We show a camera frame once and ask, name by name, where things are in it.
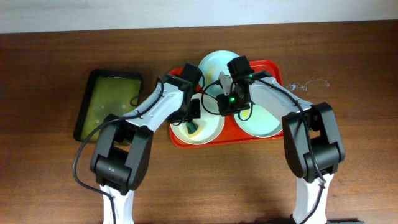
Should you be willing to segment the white plate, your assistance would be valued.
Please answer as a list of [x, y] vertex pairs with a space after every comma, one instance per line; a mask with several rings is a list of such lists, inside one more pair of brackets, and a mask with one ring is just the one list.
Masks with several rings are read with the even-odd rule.
[[[178, 126], [170, 125], [172, 133], [184, 143], [191, 145], [202, 145], [215, 140], [222, 132], [225, 124], [225, 117], [213, 115], [203, 109], [201, 105], [201, 93], [193, 95], [192, 99], [200, 100], [200, 118], [193, 119]], [[187, 125], [194, 124], [197, 127], [193, 134], [188, 133]]]

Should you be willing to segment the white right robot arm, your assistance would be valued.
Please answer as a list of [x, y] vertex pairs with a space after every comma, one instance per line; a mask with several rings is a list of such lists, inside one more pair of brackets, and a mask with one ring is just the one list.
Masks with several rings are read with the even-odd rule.
[[293, 223], [327, 223], [328, 188], [345, 150], [333, 108], [295, 96], [269, 72], [255, 72], [245, 56], [221, 73], [223, 93], [216, 97], [221, 116], [240, 114], [251, 104], [261, 106], [282, 125], [285, 159], [297, 178]]

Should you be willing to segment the yellow green sponge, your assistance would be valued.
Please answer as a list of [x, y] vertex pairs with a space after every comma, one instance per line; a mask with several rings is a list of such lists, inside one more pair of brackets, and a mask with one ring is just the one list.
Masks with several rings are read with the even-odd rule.
[[185, 126], [187, 129], [187, 136], [189, 138], [195, 138], [196, 136], [199, 136], [205, 128], [204, 123], [197, 123], [196, 121], [188, 121], [185, 123]]

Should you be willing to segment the pale green plate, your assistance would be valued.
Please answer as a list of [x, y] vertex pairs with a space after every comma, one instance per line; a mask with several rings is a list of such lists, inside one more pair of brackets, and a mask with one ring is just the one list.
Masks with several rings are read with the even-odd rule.
[[282, 123], [259, 105], [242, 110], [234, 115], [237, 125], [247, 134], [258, 138], [269, 138], [282, 131]]

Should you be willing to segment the light blue plate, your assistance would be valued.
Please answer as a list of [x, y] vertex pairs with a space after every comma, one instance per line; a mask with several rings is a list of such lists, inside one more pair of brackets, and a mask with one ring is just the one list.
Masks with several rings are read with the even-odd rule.
[[[223, 72], [227, 77], [230, 76], [227, 64], [236, 57], [239, 57], [239, 55], [227, 50], [218, 50], [204, 57], [198, 66], [205, 77], [205, 85], [203, 89], [211, 83], [219, 80], [219, 74], [221, 72]], [[224, 81], [221, 81], [222, 86], [212, 85], [205, 91], [205, 93], [213, 98], [216, 98], [220, 94], [228, 95], [230, 93], [231, 82], [232, 80], [227, 81], [227, 86], [224, 86]]]

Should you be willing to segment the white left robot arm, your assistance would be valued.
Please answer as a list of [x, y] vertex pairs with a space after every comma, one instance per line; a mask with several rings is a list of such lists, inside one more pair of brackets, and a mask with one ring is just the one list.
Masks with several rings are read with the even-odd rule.
[[160, 78], [150, 96], [133, 111], [109, 115], [95, 128], [98, 140], [90, 162], [104, 198], [104, 223], [132, 223], [134, 192], [149, 166], [155, 131], [164, 121], [197, 118], [192, 97], [202, 71], [190, 63], [181, 74]]

